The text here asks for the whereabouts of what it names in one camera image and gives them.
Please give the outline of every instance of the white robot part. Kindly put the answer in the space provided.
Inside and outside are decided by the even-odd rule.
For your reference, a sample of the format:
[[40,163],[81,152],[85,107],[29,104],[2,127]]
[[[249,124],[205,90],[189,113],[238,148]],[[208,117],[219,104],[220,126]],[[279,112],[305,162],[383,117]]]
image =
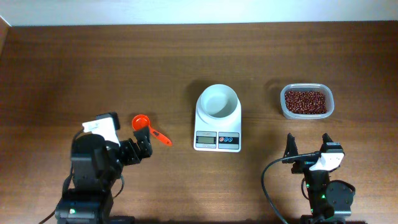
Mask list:
[[100,136],[104,137],[105,141],[115,142],[120,146],[112,118],[97,119],[94,121],[85,122],[82,125],[84,127],[83,131],[85,133],[91,132],[93,134],[99,134]]
[[310,171],[315,170],[327,170],[331,171],[340,166],[343,160],[344,153],[321,153],[321,157],[318,159],[317,163],[310,167]]

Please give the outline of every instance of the plastic container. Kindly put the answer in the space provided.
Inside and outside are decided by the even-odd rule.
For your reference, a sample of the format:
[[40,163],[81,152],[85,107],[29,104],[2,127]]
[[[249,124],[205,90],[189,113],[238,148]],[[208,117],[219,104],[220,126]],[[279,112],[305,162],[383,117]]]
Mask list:
[[[285,92],[287,91],[319,91],[325,95],[325,106],[328,111],[325,114],[297,114],[292,113],[286,108]],[[335,102],[333,101],[333,95],[330,89],[322,84],[316,83],[296,83],[285,86],[280,93],[280,104],[282,111],[287,119],[323,119],[329,117],[333,110],[335,110]]]

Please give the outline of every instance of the white wall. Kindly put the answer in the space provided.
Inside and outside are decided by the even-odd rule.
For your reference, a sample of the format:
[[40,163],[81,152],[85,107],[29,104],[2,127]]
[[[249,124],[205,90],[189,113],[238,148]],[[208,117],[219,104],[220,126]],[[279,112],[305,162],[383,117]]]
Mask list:
[[398,0],[0,0],[12,26],[398,20]]

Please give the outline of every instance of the wire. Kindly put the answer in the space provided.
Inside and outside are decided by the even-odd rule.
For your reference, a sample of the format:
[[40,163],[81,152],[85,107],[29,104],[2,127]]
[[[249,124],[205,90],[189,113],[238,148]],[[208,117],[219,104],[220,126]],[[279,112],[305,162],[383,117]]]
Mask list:
[[267,193],[267,190],[266,190],[266,186],[264,185],[264,176],[265,176],[265,174],[266,174],[267,169],[268,169],[270,166],[272,166],[272,165],[274,165],[275,163],[277,163],[277,162],[285,161],[285,160],[287,160],[287,159],[296,159],[296,158],[307,157],[307,156],[316,156],[316,154],[315,154],[315,153],[308,153],[308,154],[302,154],[302,155],[297,155],[297,156],[290,156],[290,157],[280,158],[280,159],[277,159],[277,160],[275,160],[275,161],[272,161],[272,162],[271,162],[270,164],[268,164],[268,166],[266,166],[266,168],[262,171],[262,174],[261,174],[261,187],[262,187],[262,191],[263,191],[264,194],[266,195],[266,197],[267,197],[267,199],[268,199],[268,202],[269,202],[270,205],[271,205],[271,208],[274,210],[275,214],[278,216],[278,218],[279,218],[284,224],[289,224],[289,223],[283,218],[283,216],[280,214],[280,212],[278,211],[278,209],[276,209],[274,203],[272,202],[271,198],[269,197],[269,195],[268,195],[268,193]]
[[[74,137],[73,137],[73,139],[72,139],[72,145],[71,145],[70,153],[72,153],[73,145],[74,145],[74,143],[75,143],[76,138],[77,138],[81,133],[83,133],[83,131],[84,131],[84,129],[81,129],[80,131],[78,131],[78,132],[74,135]],[[65,192],[68,190],[69,185],[70,185],[70,181],[71,181],[72,177],[73,177],[73,167],[72,167],[72,161],[71,161],[71,162],[70,162],[69,176],[63,181],[62,193],[65,193]],[[47,222],[51,217],[53,217],[54,214],[55,214],[55,210],[54,210],[50,215],[48,215],[47,217],[45,217],[41,222],[39,222],[39,224],[43,224],[43,223]]]
[[43,224],[43,223],[47,222],[47,220],[49,220],[54,215],[54,213],[55,213],[55,210],[52,211],[52,213],[49,216],[47,216],[45,219],[43,219],[41,222],[39,222],[39,224]]
[[355,195],[355,187],[353,185],[351,185],[345,181],[342,181],[342,180],[332,180],[331,182],[339,182],[339,183],[345,184]]
[[303,193],[303,196],[305,197],[305,199],[310,200],[304,192],[304,182],[305,182],[305,178],[303,178],[303,180],[301,181],[301,193]]
[[120,188],[120,191],[113,197],[113,199],[115,199],[123,191],[123,188],[124,188],[124,177],[123,177],[123,175],[120,175],[120,179],[122,180],[122,187]]

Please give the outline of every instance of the digital display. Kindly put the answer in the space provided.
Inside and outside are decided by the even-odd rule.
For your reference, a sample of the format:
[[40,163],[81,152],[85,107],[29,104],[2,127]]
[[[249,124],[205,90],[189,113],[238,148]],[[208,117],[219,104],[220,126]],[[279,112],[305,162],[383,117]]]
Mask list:
[[214,144],[214,138],[213,137],[197,137],[197,143],[203,143],[203,144]]

